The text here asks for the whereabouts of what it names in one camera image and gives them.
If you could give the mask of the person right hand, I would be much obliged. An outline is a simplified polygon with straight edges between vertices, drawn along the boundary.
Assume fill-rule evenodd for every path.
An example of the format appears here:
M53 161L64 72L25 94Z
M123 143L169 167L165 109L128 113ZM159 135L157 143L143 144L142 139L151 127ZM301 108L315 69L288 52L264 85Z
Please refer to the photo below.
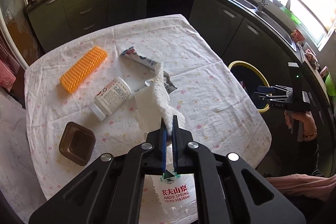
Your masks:
M317 137L317 128L311 112L290 113L285 110L284 117L289 129L293 127L293 122L291 120L297 120L303 123L303 141L312 141Z

